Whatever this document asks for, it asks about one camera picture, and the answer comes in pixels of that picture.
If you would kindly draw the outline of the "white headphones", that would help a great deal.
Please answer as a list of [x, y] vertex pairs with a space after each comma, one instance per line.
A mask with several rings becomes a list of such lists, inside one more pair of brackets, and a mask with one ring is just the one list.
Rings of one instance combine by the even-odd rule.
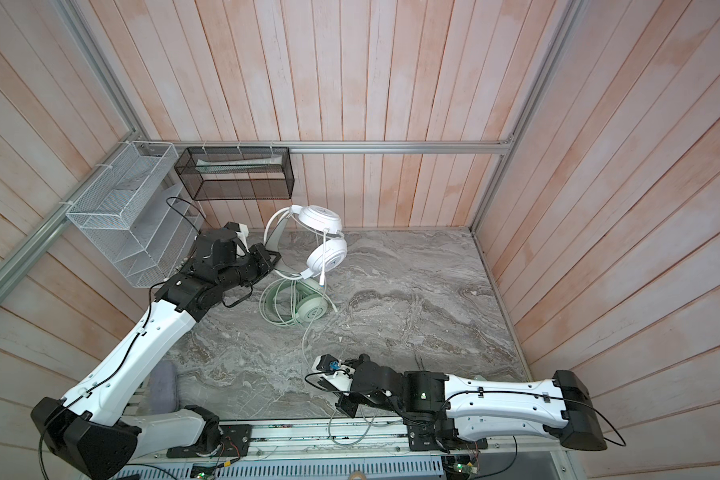
[[290, 221], [315, 235], [317, 247], [306, 260], [306, 267], [297, 272], [283, 259], [276, 262], [274, 272], [286, 280], [306, 280], [318, 278], [318, 285], [326, 286], [326, 275], [338, 267], [346, 258], [348, 245], [343, 233], [340, 216], [318, 205], [291, 205], [282, 208], [268, 220], [263, 243], [266, 250], [279, 253], [279, 243]]

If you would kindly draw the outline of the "mint green headphones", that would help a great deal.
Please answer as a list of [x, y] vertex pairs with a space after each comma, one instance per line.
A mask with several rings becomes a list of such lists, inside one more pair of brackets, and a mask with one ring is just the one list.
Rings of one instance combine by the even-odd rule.
[[262, 318], [277, 327], [310, 324], [325, 316], [332, 306], [314, 279], [279, 279], [268, 285], [259, 298]]

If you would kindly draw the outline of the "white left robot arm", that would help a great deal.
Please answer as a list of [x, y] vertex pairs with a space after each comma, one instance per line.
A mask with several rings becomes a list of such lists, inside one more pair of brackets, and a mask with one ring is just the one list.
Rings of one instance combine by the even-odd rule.
[[146, 313], [109, 355], [64, 396], [45, 397], [32, 409], [37, 452], [50, 452], [90, 479], [109, 479], [133, 458], [171, 448], [214, 455], [222, 446], [220, 420], [209, 410], [127, 416], [125, 407], [166, 352], [227, 291], [252, 288], [280, 258], [261, 243], [249, 245], [242, 224], [199, 234], [178, 272], [150, 288], [155, 297]]

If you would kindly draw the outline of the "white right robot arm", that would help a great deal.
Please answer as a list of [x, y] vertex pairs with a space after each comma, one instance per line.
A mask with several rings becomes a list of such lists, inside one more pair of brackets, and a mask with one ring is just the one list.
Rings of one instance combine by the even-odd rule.
[[312, 369], [319, 386], [337, 395], [340, 411], [353, 417], [366, 405], [393, 412], [426, 448], [446, 451], [455, 441], [495, 436], [556, 439], [578, 451], [607, 447], [590, 393], [569, 370], [546, 380], [496, 382], [424, 370], [399, 373], [366, 354], [350, 360], [325, 354]]

